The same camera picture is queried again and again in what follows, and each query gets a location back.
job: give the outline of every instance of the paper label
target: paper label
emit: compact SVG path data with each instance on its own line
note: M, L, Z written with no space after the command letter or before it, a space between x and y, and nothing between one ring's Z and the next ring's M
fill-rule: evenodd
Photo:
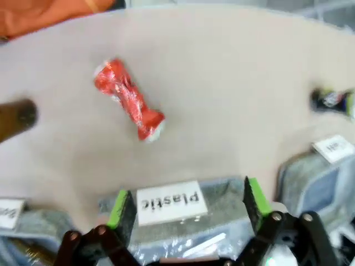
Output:
M316 142L313 147L330 163L355 154L354 145L340 135Z
M0 198L0 227L14 229L24 207L24 199Z
M197 181L145 188L137 191L138 224L179 221L207 213Z

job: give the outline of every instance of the brown bottle in bin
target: brown bottle in bin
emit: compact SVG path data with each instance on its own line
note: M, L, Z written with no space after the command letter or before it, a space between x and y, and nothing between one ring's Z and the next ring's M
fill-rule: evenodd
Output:
M20 134L37 121L37 108L28 99L0 104L0 142Z

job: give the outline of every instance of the table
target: table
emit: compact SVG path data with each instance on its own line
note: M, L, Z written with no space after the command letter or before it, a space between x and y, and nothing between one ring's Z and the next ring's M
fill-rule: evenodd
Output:
M0 145L0 195L68 211L86 231L97 199L231 175L272 199L279 165L354 125L315 114L315 84L355 84L355 37L288 14L228 5L129 9L64 22L0 49L1 102L30 97L38 125ZM166 129L152 144L93 85L118 55Z

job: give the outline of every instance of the orange fabric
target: orange fabric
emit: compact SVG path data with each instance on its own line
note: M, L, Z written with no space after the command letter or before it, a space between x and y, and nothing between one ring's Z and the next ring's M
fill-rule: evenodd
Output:
M0 0L0 37L18 37L69 18L107 10L114 0Z

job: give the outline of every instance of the orange cloth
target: orange cloth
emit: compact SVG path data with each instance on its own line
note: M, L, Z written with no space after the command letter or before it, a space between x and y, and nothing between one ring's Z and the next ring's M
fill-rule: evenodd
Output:
M14 38L107 10L114 0L0 0L0 37Z

